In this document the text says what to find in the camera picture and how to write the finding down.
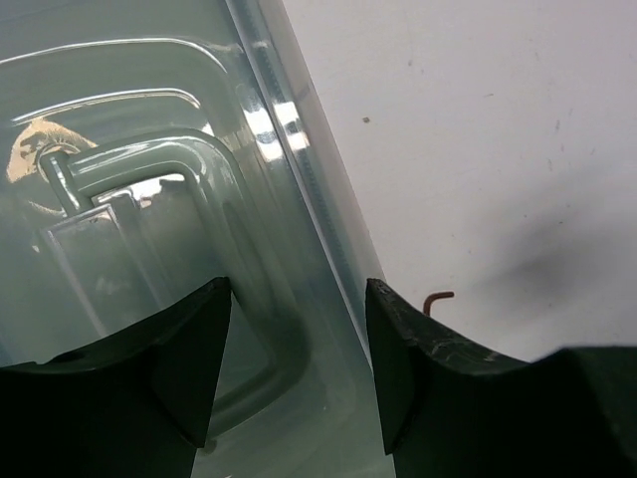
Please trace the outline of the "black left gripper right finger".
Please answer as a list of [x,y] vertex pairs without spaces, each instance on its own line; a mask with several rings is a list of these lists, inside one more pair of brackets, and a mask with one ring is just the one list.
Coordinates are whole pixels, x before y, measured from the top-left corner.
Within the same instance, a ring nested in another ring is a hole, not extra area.
[[525,362],[417,311],[378,279],[365,319],[382,438],[400,477],[632,477],[636,351]]

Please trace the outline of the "green plastic toolbox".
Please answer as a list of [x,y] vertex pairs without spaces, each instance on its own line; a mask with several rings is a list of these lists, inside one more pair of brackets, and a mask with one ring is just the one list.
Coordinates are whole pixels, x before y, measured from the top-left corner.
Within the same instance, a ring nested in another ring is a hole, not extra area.
[[1,361],[217,276],[196,477],[390,477],[365,325],[382,269],[280,1],[1,5]]

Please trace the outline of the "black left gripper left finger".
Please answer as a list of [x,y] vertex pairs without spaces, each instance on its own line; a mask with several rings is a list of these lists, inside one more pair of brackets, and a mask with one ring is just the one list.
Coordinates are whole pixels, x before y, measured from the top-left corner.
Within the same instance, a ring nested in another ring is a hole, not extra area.
[[187,477],[208,433],[231,316],[216,278],[48,362],[1,371],[5,477]]

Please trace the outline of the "small brown hex key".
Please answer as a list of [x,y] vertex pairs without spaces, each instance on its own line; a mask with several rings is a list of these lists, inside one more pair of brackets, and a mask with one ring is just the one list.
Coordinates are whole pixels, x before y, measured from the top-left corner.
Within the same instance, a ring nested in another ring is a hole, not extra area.
[[453,299],[454,297],[455,297],[455,293],[453,291],[441,291],[441,292],[435,292],[428,295],[423,302],[423,307],[422,307],[423,314],[426,316],[431,316],[432,306],[437,301],[449,300],[449,299]]

